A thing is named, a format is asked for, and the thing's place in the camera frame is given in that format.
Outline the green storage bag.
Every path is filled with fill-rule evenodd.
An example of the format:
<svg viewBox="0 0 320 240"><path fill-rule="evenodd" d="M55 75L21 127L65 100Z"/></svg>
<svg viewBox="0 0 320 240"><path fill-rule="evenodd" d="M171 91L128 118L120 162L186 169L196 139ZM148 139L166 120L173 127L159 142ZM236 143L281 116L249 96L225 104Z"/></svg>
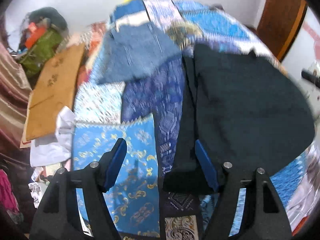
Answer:
<svg viewBox="0 0 320 240"><path fill-rule="evenodd" d="M43 65L55 55L62 40L62 36L57 31L49 29L18 60L28 78L41 71Z"/></svg>

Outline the grey plush toy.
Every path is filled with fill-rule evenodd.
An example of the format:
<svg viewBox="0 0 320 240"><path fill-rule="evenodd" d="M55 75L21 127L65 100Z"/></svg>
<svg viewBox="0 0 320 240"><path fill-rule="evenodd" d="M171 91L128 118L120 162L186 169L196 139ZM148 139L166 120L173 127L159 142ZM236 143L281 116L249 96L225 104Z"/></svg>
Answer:
<svg viewBox="0 0 320 240"><path fill-rule="evenodd" d="M43 7L29 13L29 23L40 23L42 20L48 19L50 25L57 27L59 30L67 29L67 22L63 16L53 7Z"/></svg>

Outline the striped pink curtain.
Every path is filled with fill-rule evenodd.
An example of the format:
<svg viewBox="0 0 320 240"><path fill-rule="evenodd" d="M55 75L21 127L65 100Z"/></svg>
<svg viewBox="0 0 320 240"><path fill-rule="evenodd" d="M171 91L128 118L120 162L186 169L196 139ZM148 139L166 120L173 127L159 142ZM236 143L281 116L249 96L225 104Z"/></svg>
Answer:
<svg viewBox="0 0 320 240"><path fill-rule="evenodd" d="M29 163L20 148L31 87L20 64L10 55L5 16L1 15L1 157Z"/></svg>

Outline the wooden wardrobe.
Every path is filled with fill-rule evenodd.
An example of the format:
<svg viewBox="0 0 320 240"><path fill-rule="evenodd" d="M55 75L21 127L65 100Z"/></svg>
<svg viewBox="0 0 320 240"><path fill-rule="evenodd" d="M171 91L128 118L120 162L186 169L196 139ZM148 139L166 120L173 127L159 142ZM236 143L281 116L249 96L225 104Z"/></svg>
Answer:
<svg viewBox="0 0 320 240"><path fill-rule="evenodd" d="M266 0L257 35L279 61L295 41L307 7L305 0Z"/></svg>

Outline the wooden lap desk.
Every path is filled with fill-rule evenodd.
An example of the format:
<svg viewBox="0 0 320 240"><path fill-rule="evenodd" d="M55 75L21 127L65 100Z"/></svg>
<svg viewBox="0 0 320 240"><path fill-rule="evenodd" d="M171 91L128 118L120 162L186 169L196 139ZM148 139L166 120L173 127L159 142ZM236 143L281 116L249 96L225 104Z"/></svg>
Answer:
<svg viewBox="0 0 320 240"><path fill-rule="evenodd" d="M44 65L28 107L27 141L53 134L61 109L72 109L84 52L85 44L72 45Z"/></svg>

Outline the black pants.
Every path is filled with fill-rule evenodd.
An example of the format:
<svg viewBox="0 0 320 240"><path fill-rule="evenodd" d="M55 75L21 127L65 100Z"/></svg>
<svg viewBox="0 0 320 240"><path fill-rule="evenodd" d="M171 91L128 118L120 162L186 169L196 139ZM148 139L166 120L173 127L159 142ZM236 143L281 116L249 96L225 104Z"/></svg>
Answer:
<svg viewBox="0 0 320 240"><path fill-rule="evenodd" d="M238 179L262 167L273 175L315 137L314 120L300 89L266 58L218 52L196 44L185 57L182 118L163 189L211 194L195 154L200 140L214 164L230 162Z"/></svg>

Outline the patchwork bed sheet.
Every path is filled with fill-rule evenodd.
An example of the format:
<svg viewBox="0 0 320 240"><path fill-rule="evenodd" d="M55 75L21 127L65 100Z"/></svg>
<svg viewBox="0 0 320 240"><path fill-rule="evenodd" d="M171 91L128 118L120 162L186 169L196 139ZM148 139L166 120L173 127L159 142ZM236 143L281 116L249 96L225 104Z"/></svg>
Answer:
<svg viewBox="0 0 320 240"><path fill-rule="evenodd" d="M97 84L99 53L105 34L122 25L152 22L176 44L181 55L168 59L151 76ZM127 153L115 185L103 194L122 239L291 239L303 218L319 213L319 146L314 140L273 175L259 167L238 179L230 162L222 166L226 182L211 194L163 189L176 153L183 95L185 57L195 45L278 60L251 31L219 8L194 1L133 0L110 16L89 80L75 98L73 168L98 161L123 138Z"/></svg>

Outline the folded blue jeans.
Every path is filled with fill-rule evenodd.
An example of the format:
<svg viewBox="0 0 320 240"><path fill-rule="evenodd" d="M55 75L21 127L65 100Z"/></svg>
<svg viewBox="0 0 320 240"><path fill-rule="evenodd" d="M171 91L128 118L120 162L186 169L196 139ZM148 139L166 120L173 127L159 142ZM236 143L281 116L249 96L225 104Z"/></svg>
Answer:
<svg viewBox="0 0 320 240"><path fill-rule="evenodd" d="M101 74L97 84L151 76L168 59L180 55L179 47L152 22L113 28L105 34L99 53Z"/></svg>

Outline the white cloth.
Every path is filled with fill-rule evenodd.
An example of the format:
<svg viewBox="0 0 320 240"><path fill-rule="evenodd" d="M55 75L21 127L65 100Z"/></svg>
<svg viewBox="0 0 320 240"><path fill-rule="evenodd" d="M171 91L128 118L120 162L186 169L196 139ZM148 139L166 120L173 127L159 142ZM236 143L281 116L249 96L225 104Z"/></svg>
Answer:
<svg viewBox="0 0 320 240"><path fill-rule="evenodd" d="M31 167L53 165L71 158L74 119L72 110L64 106L57 115L55 132L31 141Z"/></svg>

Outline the orange box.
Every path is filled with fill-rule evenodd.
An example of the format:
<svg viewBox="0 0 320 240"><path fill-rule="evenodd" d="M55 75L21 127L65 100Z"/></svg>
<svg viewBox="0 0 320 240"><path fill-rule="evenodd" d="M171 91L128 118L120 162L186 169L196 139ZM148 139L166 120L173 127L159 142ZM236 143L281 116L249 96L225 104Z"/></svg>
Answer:
<svg viewBox="0 0 320 240"><path fill-rule="evenodd" d="M34 22L31 22L28 25L28 34L25 41L25 46L27 49L30 49L35 42L47 31L47 27L40 26L38 27Z"/></svg>

